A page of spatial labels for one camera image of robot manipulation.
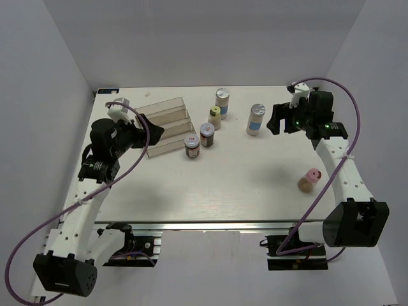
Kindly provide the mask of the dark jar silver lid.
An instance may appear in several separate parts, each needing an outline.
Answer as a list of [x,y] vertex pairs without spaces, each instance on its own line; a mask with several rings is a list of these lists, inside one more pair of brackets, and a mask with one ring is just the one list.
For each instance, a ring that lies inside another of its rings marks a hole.
[[207,122],[200,126],[200,143],[204,147],[211,147],[214,144],[215,127]]

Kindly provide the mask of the pink lid spice bottle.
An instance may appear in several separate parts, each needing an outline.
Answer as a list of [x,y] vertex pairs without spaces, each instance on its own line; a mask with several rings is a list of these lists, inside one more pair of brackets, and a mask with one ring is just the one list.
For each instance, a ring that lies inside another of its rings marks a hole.
[[322,174],[317,168],[311,168],[298,180],[298,189],[303,193],[311,193],[321,177]]

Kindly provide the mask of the tall silver lid shaker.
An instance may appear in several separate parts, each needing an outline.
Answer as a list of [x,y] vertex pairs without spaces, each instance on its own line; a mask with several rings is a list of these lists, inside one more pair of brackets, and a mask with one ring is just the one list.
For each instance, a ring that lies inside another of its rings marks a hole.
[[221,119],[224,120],[228,114],[230,92],[227,88],[218,88],[215,92],[215,105],[221,110]]

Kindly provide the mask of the dark jar red label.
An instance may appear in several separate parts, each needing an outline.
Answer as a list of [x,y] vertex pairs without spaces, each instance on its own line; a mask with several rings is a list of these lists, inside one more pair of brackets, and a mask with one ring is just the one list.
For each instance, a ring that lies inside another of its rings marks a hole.
[[200,139],[196,134],[189,134],[184,138],[186,156],[196,158],[200,154]]

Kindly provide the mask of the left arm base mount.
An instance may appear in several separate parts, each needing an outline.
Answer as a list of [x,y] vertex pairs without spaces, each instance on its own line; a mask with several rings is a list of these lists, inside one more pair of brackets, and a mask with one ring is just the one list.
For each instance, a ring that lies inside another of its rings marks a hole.
[[155,267],[159,253],[154,251],[155,236],[137,236],[124,222],[111,222],[97,230],[95,251],[89,251],[95,263],[109,267]]

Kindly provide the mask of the silver lid blue-label shaker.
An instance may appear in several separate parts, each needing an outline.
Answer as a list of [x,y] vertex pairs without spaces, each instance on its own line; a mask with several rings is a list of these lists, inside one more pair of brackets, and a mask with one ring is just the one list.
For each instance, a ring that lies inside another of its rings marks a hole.
[[265,115],[266,108],[264,105],[256,103],[251,106],[249,113],[249,119],[246,127],[248,135],[256,136],[262,125],[263,117]]

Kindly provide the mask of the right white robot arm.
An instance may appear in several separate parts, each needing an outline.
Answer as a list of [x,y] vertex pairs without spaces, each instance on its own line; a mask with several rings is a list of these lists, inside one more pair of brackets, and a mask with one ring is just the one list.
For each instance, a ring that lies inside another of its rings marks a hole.
[[330,177],[321,193],[332,188],[336,201],[322,222],[308,222],[302,217],[278,247],[278,256],[303,254],[323,245],[374,247],[390,214],[387,203],[377,201],[363,183],[351,157],[354,144],[349,143],[344,125],[333,121],[332,107],[333,94],[325,91],[300,97],[297,106],[273,106],[267,128],[277,135],[283,121],[285,133],[305,132]]

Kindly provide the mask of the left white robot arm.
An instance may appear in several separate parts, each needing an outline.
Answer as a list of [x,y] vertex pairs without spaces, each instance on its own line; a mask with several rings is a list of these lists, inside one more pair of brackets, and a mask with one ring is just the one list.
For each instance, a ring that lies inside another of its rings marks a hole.
[[97,268],[112,257],[135,249],[130,225],[119,222],[98,230],[89,244],[94,222],[120,169],[119,158],[129,149],[145,149],[159,142],[164,129],[142,119],[139,129],[131,119],[98,119],[91,125],[91,142],[82,153],[78,174],[80,205],[68,212],[59,235],[46,254],[35,257],[33,267],[47,291],[87,297],[95,287]]

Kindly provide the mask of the yellow lid spice bottle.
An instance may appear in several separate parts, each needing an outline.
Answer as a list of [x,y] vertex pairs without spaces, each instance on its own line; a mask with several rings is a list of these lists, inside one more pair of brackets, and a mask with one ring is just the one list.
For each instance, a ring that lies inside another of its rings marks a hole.
[[210,108],[208,123],[211,123],[215,130],[221,128],[221,109],[218,106],[212,106]]

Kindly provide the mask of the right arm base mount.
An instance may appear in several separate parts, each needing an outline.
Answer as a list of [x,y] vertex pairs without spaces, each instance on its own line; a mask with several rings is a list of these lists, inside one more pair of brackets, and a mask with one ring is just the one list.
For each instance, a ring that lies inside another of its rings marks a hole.
[[282,245],[284,239],[288,236],[293,227],[293,223],[284,222],[282,224],[272,223],[270,226],[260,229],[264,237],[259,241],[259,246],[266,251],[268,271],[294,272],[328,270],[325,248],[320,246],[311,249],[313,243],[302,242],[297,233],[290,238],[288,244],[282,251],[304,247],[307,247],[307,249],[284,255],[277,254],[278,248]]

